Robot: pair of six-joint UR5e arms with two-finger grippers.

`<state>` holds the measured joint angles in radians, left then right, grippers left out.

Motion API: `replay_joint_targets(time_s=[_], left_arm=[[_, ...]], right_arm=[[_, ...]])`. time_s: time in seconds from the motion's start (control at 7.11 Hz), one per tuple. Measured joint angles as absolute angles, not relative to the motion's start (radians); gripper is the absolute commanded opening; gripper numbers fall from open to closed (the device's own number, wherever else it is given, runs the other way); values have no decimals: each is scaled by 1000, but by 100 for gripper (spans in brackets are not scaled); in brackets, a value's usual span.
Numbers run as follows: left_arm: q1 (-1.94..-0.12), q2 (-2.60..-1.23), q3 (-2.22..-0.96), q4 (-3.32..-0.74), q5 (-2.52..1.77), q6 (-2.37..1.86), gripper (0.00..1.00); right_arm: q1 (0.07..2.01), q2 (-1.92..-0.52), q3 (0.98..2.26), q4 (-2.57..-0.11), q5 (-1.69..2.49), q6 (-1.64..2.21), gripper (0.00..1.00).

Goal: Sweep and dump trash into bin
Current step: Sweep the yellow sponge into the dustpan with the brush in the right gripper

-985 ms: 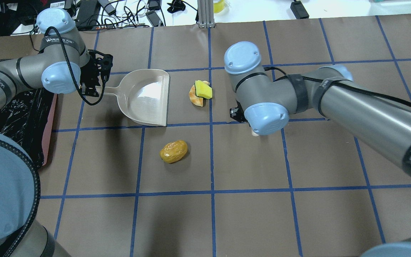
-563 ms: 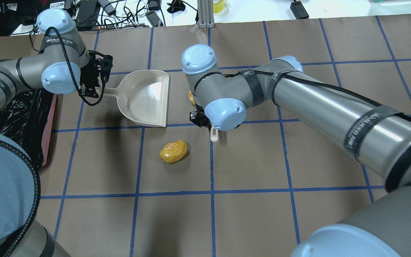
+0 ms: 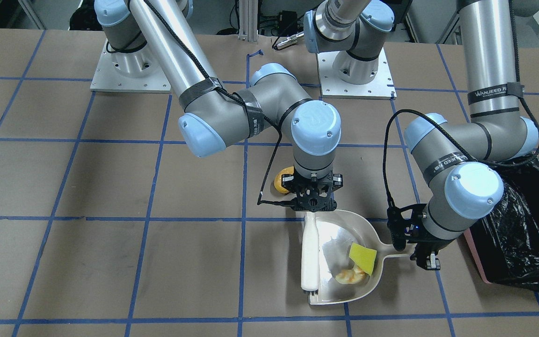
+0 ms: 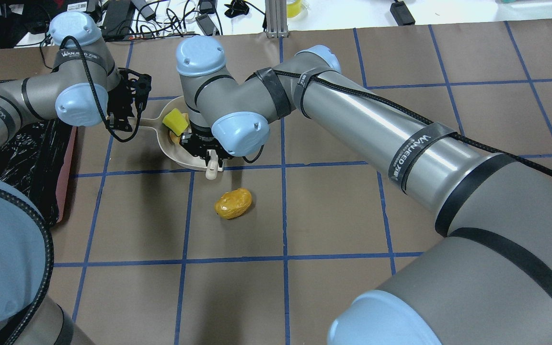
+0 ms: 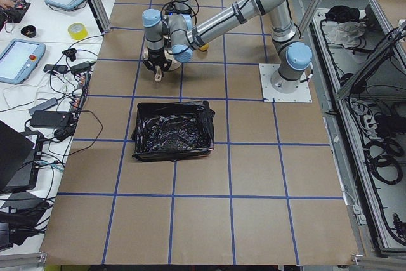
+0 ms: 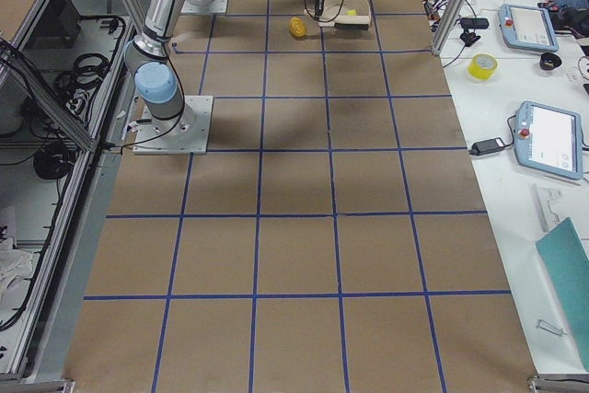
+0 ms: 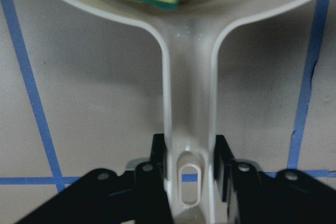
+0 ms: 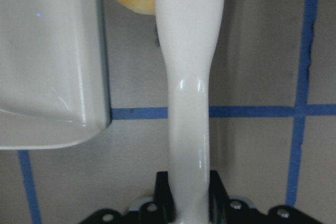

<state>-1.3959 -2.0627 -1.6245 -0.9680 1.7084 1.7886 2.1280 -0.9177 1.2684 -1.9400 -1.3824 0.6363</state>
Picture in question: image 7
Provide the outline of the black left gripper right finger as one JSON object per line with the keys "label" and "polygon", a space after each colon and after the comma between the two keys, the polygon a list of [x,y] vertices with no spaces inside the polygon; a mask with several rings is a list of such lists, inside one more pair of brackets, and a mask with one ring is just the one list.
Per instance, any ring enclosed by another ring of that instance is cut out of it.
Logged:
{"label": "black left gripper right finger", "polygon": [[270,177],[217,135],[214,179],[228,223],[335,223],[335,189],[296,169]]}

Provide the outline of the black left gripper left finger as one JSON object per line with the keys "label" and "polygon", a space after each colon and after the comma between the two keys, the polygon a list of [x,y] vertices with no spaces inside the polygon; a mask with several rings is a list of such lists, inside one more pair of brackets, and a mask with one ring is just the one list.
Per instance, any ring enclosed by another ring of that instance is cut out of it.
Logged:
{"label": "black left gripper left finger", "polygon": [[90,171],[18,223],[173,223],[167,193],[166,145],[153,136],[149,160],[118,176]]}

